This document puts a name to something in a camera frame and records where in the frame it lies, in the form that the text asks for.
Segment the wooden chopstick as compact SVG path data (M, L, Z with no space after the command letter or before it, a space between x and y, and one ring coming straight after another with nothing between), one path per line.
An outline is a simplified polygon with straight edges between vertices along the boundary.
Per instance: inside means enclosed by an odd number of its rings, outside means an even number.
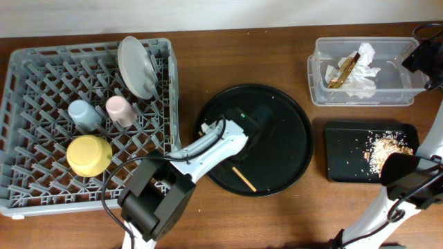
M253 184L238 170L236 167L232 167L232 170L235 174L253 191L257 192L257 189L253 186Z

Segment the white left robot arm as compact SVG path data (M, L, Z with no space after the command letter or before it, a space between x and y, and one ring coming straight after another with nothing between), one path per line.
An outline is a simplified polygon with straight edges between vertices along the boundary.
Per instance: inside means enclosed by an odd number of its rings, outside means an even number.
M197 181L228 158L244 158L272 122L273 112L263 104L251 113L229 109L212 124L203 123L203 136L191 145L142 157L118 197L126 229L123 247L154 248L181 218Z

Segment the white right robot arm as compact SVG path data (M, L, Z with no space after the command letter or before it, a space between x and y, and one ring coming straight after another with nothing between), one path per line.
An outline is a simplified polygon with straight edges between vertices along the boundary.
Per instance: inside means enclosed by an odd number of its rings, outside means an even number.
M381 184L362 217L330 239L328 248L379 248L404 221L442 203L442 108L415 155L388 157Z

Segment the white paper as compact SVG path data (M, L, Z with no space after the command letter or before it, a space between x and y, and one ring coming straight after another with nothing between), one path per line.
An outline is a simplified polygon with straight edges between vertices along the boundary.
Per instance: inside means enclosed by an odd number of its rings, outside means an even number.
M374 80L371 80L370 78L376 77L377 73L381 70L378 67L369 67L369 64L373 61L375 50L371 44L362 43L359 46L359 49L352 53L355 53L356 51L360 54L360 58L344 84L341 86L341 89L351 89L351 91L346 91L350 97L356 96L359 99L371 98L375 94L375 89L377 87ZM342 57L339 60L338 66L345 61L345 58L346 57Z

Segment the grey round plate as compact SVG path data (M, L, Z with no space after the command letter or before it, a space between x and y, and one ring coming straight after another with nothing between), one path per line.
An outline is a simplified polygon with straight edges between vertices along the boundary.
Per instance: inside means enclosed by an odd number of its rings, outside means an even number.
M154 95L157 80L155 70L142 43L127 36L118 46L118 67L123 82L138 98L145 100Z

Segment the yellow bowl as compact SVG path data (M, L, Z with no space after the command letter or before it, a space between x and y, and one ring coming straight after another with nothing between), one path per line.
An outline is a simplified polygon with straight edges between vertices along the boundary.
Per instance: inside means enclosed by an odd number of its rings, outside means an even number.
M83 135L74 139L66 151L71 169L82 177L94 177L103 173L111 164L111 145L103 138Z

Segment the gold snack wrapper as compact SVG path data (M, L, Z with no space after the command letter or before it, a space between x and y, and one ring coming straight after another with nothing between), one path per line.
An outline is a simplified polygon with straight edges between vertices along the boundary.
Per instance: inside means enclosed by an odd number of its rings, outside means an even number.
M339 89L353 68L355 67L358 59L360 58L360 54L356 51L352 53L350 56L345 58L345 61L340 65L338 71L332 76L331 80L328 82L327 88L329 89Z

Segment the light blue plastic cup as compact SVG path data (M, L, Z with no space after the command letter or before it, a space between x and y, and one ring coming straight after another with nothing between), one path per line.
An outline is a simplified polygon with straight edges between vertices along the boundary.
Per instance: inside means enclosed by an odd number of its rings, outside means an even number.
M95 130L96 125L102 122L100 114L84 100L75 100L70 103L68 113L72 121L86 131Z

